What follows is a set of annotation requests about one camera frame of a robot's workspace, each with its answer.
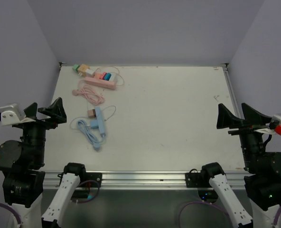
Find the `pink power strip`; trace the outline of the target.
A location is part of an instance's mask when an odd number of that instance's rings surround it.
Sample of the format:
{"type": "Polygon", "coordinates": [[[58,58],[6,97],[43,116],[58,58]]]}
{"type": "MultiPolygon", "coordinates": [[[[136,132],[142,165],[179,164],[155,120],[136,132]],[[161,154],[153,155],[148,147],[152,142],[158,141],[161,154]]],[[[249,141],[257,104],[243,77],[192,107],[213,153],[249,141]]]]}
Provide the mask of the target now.
{"type": "Polygon", "coordinates": [[[92,86],[98,86],[102,88],[107,88],[111,90],[116,89],[116,83],[113,81],[106,81],[106,80],[101,80],[101,79],[96,79],[96,78],[91,78],[91,77],[85,77],[84,81],[92,86]]]}

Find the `blue power strip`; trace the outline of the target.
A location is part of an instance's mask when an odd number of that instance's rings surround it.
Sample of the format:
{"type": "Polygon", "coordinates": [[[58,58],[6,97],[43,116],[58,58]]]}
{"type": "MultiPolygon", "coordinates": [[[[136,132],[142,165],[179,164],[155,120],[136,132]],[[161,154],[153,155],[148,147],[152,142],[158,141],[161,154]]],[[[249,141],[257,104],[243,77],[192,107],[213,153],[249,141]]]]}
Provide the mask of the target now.
{"type": "Polygon", "coordinates": [[[100,132],[100,135],[102,138],[106,137],[106,128],[105,128],[105,120],[103,117],[103,113],[102,110],[100,109],[100,107],[96,107],[95,108],[95,113],[96,113],[96,120],[98,122],[98,129],[100,132]]]}

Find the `salmon charger plug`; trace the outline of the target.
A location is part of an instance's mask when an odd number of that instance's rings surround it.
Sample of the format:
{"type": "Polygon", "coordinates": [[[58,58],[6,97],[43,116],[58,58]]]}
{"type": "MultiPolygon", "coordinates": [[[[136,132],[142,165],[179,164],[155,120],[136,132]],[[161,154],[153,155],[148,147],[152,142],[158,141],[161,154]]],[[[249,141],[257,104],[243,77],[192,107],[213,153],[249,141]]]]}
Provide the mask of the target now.
{"type": "Polygon", "coordinates": [[[95,75],[94,75],[94,78],[95,79],[98,79],[98,80],[102,80],[103,79],[103,74],[102,73],[95,73],[95,75]]]}

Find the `cyan plug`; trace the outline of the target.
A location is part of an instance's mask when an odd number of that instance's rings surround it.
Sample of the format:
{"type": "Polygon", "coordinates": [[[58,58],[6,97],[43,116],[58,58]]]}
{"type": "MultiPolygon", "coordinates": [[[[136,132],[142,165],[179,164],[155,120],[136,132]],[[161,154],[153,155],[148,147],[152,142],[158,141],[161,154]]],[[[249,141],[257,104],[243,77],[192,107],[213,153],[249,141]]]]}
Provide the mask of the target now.
{"type": "Polygon", "coordinates": [[[111,76],[112,76],[111,73],[106,73],[103,79],[109,81],[111,76]]]}

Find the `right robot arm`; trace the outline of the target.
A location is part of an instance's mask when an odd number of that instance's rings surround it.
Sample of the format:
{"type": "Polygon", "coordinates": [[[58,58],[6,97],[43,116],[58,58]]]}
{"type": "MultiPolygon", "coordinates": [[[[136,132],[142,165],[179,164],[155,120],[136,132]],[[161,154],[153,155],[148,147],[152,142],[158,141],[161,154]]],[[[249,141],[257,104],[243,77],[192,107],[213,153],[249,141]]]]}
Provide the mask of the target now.
{"type": "Polygon", "coordinates": [[[281,136],[281,114],[267,116],[242,104],[244,118],[232,114],[224,104],[218,106],[217,129],[229,129],[240,139],[244,158],[244,187],[253,214],[241,205],[219,163],[202,166],[200,181],[211,186],[224,205],[234,228],[277,228],[281,214],[281,152],[267,152],[272,136],[281,136]]]}

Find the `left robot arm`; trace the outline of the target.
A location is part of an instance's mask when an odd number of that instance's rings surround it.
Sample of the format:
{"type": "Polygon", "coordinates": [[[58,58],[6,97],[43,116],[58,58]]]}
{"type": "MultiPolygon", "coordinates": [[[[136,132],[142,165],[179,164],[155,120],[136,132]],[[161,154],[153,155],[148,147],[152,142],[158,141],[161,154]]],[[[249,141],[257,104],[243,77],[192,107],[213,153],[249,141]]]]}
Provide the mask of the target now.
{"type": "Polygon", "coordinates": [[[0,107],[0,122],[22,130],[20,141],[8,140],[0,145],[0,171],[5,203],[18,228],[60,228],[64,213],[77,187],[87,181],[85,166],[68,163],[64,167],[60,186],[45,213],[41,213],[41,200],[45,172],[46,131],[67,122],[62,98],[49,107],[38,108],[32,103],[24,110],[17,104],[0,107]]]}

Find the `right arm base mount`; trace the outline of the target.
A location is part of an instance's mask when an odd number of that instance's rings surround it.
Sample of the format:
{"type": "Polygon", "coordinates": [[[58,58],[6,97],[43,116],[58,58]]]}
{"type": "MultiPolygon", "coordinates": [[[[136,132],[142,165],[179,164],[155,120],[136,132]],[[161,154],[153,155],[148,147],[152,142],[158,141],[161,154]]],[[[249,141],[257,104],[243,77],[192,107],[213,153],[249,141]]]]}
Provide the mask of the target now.
{"type": "Polygon", "coordinates": [[[191,169],[185,173],[185,183],[187,188],[210,188],[207,180],[204,180],[197,169],[191,169]]]}

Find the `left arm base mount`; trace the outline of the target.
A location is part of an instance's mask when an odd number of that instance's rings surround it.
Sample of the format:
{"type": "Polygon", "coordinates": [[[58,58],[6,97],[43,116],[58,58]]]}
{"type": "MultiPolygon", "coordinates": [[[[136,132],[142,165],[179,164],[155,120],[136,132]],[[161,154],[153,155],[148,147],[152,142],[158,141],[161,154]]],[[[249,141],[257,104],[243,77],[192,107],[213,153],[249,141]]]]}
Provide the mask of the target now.
{"type": "Polygon", "coordinates": [[[87,181],[94,180],[97,182],[97,184],[96,183],[88,184],[88,187],[94,187],[94,188],[101,187],[103,174],[101,172],[86,172],[85,178],[82,180],[82,182],[86,180],[87,181]]]}

